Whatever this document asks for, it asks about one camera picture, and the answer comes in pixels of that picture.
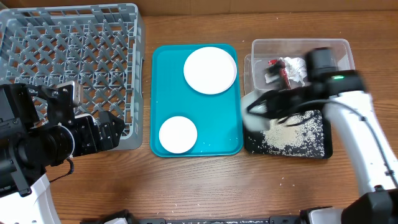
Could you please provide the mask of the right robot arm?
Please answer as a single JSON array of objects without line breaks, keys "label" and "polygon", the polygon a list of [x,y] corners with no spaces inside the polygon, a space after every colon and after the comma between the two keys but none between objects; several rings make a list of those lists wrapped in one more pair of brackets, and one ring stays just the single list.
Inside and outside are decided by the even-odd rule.
[{"label": "right robot arm", "polygon": [[262,96],[269,119],[321,110],[340,135],[354,167],[359,199],[344,209],[309,208],[301,223],[397,223],[397,158],[382,131],[371,95],[356,70],[339,70],[328,47],[304,56],[309,85]]}]

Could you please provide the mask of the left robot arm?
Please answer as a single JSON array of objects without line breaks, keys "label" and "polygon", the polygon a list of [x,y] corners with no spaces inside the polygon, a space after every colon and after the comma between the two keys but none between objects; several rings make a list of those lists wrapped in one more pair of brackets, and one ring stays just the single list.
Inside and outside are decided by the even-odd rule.
[{"label": "left robot arm", "polygon": [[1,85],[1,223],[60,223],[47,166],[118,146],[125,128],[109,111],[75,115],[83,86]]}]

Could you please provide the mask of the white tissue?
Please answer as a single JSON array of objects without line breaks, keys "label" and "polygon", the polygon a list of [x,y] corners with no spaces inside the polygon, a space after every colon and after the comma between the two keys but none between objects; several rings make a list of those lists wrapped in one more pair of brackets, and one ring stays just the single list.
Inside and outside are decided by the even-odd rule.
[{"label": "white tissue", "polygon": [[[281,59],[281,61],[285,63],[285,70],[289,78],[291,89],[305,86],[305,80],[307,79],[307,69],[304,59],[300,57],[295,57],[295,58],[280,57],[278,59]],[[267,83],[267,84],[275,84],[277,88],[279,88],[279,85],[277,83]]]}]

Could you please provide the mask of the grey-green bowl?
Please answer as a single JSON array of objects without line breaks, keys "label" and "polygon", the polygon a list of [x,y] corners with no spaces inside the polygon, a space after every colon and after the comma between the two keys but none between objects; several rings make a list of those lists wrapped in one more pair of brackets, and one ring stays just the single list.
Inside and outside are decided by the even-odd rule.
[{"label": "grey-green bowl", "polygon": [[270,130],[270,119],[253,115],[247,111],[247,107],[257,100],[264,92],[254,90],[241,98],[241,113],[244,127],[250,132]]}]

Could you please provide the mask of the red snack wrapper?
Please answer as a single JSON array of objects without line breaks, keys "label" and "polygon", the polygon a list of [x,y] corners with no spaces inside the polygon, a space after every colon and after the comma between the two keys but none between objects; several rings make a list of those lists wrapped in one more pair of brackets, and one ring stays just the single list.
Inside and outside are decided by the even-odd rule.
[{"label": "red snack wrapper", "polygon": [[291,89],[289,78],[285,70],[285,63],[281,59],[273,59],[268,62],[269,67],[266,68],[266,82],[277,83],[279,89]]}]

